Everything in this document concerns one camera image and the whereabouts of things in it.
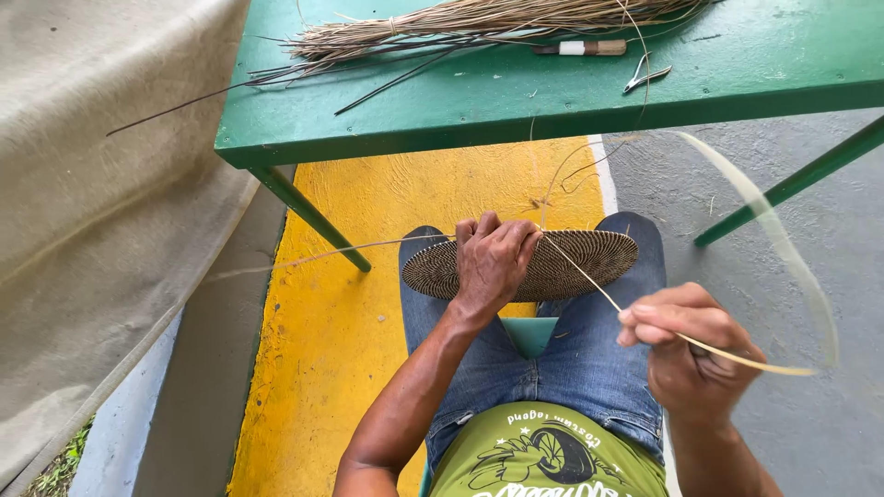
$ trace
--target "green table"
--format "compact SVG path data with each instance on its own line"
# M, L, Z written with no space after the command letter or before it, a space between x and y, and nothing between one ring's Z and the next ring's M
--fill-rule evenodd
M434 0L301 0L308 23L402 14ZM643 30L645 36L672 26ZM294 0L253 0L232 84L246 71L291 64L274 42L302 30ZM626 30L609 38L631 38ZM648 38L652 83L638 128L760 119L884 106L884 1L727 0L692 22ZM538 57L524 46L455 52L335 117L333 113L422 59L299 81L289 89L230 91L216 152L249 169L336 248L347 239L275 166L350 157L543 140L636 129L644 89L622 93L642 56ZM884 142L884 119L783 181L778 203ZM739 210L697 239L705 245L751 219ZM369 262L344 252L361 270Z

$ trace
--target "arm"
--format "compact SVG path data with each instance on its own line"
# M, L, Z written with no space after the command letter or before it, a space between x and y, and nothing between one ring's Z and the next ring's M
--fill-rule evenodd
M620 314L624 347L653 345L648 386L669 412L678 482L685 497L782 497L730 421L759 371L690 346L673 332L765 362L751 337L700 285L643 297Z
M335 496L396 495L470 343L515 295L541 233L494 212L457 225L461 286L438 324L362 417L341 456Z

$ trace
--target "green plant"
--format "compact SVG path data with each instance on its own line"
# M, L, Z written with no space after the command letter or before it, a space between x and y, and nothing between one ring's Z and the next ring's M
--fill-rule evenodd
M92 428L95 416L89 418L85 426L80 428L71 441L67 443L61 454L57 455L52 463L40 473L22 497L65 497L68 488L71 487L73 475L77 473L77 466L83 456L86 447L86 438Z

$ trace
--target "wooden handle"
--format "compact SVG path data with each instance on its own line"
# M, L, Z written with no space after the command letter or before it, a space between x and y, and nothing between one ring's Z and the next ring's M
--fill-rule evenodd
M626 53L626 40L604 40L583 42L584 55L623 55Z

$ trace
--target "jeans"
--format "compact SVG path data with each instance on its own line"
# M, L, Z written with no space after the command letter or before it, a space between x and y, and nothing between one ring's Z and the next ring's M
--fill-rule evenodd
M597 230L626 233L638 244L638 260L605 286L622 308L666 284L663 244L653 221L633 212L603 219ZM442 234L421 226L408 235ZM399 267L418 251L444 237L405 241ZM411 355L436 326L450 301L419 294L400 280L402 318ZM660 430L663 413L648 388L650 348L617 345L621 325L617 310L600 293L565 301L540 302L537 317L558 317L550 341L535 359L516 351L499 317L470 345L454 373L427 433L427 461L435 472L439 460L466 422L500 404L543 401L573 409L603 428L631 440L663 463Z

